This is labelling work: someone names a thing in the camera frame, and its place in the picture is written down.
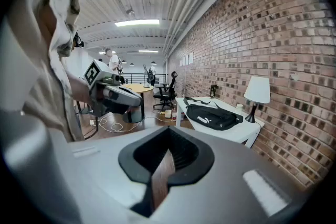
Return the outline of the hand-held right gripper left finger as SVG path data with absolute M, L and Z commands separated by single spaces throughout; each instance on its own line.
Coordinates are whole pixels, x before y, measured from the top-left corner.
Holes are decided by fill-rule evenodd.
M 169 224 L 167 215 L 144 216 L 146 185 L 131 181 L 119 165 L 121 150 L 158 131 L 154 127 L 128 135 L 67 143 L 51 129 L 49 137 L 57 174 L 65 191 L 53 197 L 55 224 Z

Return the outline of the black Puma bag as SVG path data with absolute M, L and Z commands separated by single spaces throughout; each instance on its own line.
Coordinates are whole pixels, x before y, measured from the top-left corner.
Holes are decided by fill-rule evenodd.
M 192 121 L 213 130 L 228 130 L 239 123 L 243 123 L 244 120 L 241 115 L 227 111 L 213 101 L 204 102 L 185 97 L 183 102 L 187 108 L 185 114 Z

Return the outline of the round wooden table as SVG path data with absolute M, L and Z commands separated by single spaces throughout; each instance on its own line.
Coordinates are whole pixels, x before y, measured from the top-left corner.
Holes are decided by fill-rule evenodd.
M 123 121 L 125 123 L 140 123 L 145 118 L 144 111 L 144 93 L 153 90 L 154 86 L 145 87 L 143 84 L 125 84 L 125 87 L 140 94 L 142 98 L 141 110 L 130 111 L 123 115 Z

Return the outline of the black office chair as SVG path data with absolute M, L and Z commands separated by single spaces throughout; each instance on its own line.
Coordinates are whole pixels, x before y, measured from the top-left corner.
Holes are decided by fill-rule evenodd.
M 152 106 L 153 109 L 155 109 L 157 106 L 161 106 L 161 110 L 163 111 L 165 107 L 169 107 L 171 109 L 174 108 L 173 101 L 175 100 L 177 94 L 174 91 L 174 85 L 175 85 L 175 80 L 177 78 L 178 74 L 176 71 L 173 71 L 171 73 L 172 81 L 169 84 L 169 87 L 166 88 L 165 85 L 156 85 L 155 87 L 159 89 L 158 92 L 156 92 L 153 97 L 155 99 L 159 99 L 160 103 L 154 104 Z

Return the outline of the white papers on wall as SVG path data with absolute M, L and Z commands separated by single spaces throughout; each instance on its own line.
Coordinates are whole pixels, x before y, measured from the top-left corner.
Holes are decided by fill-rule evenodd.
M 189 53 L 187 55 L 184 55 L 181 59 L 180 59 L 180 66 L 187 66 L 187 65 L 191 65 L 193 63 L 193 53 Z

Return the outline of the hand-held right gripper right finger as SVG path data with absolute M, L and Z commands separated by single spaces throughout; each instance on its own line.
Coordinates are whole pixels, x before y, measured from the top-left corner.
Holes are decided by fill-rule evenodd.
M 171 187 L 153 213 L 162 224 L 287 224 L 307 192 L 246 146 L 177 128 L 206 143 L 214 164 L 198 182 Z

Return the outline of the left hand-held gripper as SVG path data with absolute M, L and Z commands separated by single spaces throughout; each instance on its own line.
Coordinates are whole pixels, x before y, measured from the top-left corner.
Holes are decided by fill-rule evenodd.
M 89 88 L 91 114 L 102 117 L 108 113 L 124 114 L 129 108 L 142 104 L 142 97 L 131 89 L 120 86 L 120 76 L 103 62 L 93 60 L 83 75 Z

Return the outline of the white desk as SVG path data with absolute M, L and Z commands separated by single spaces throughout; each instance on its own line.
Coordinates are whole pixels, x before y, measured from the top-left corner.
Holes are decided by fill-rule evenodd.
M 193 120 L 191 120 L 187 115 L 186 115 L 186 104 L 184 103 L 184 98 L 175 98 L 177 101 L 177 112 L 176 112 L 176 127 L 181 126 L 181 118 L 182 118 L 182 113 L 187 117 L 189 122 L 191 123 L 192 127 L 194 130 L 205 133 L 208 135 L 212 135 L 215 137 L 223 138 L 226 140 L 230 140 L 233 142 L 237 143 L 243 143 L 245 142 L 245 146 L 248 148 L 251 148 L 252 145 L 254 144 L 261 128 L 264 126 L 264 122 L 261 120 L 256 119 L 255 123 L 249 123 L 245 120 L 245 117 L 247 116 L 247 113 L 236 110 L 236 108 L 230 104 L 227 104 L 219 99 L 211 99 L 210 97 L 193 97 L 195 100 L 201 100 L 203 102 L 210 102 L 210 104 L 207 104 L 207 107 L 213 107 L 215 108 L 216 106 L 214 105 L 215 103 L 230 112 L 238 113 L 243 117 L 243 122 L 238 123 L 235 125 L 233 128 L 224 130 L 224 131 L 217 131 L 213 130 L 210 128 L 207 128 Z

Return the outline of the black metal railing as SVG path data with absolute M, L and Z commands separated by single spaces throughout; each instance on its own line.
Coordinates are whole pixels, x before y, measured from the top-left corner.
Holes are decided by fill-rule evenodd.
M 146 74 L 143 73 L 124 73 L 124 80 L 126 84 L 144 84 L 146 82 L 150 82 L 149 78 Z M 167 74 L 157 73 L 155 75 L 155 84 L 163 84 L 166 83 Z

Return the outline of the person's beige patterned shirt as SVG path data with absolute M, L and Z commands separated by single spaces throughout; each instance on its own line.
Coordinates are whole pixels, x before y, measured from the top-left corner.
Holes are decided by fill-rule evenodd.
M 71 54 L 79 12 L 79 0 L 13 0 L 7 14 L 18 45 L 38 73 L 23 110 L 58 129 L 68 142 L 83 139 L 61 62 Z

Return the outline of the white shade table lamp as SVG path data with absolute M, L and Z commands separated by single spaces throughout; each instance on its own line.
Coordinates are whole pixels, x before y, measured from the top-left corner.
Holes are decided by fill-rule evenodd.
M 270 102 L 270 83 L 268 78 L 252 76 L 250 78 L 244 98 L 253 102 L 250 114 L 245 117 L 249 123 L 255 123 L 255 111 L 258 104 L 268 104 Z

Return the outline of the person's left forearm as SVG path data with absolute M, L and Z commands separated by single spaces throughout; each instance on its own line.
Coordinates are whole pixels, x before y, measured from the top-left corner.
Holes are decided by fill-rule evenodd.
M 89 88 L 85 81 L 74 77 L 72 74 L 68 74 L 68 79 L 71 86 L 73 99 L 86 103 L 89 106 L 93 106 L 92 99 L 89 94 Z

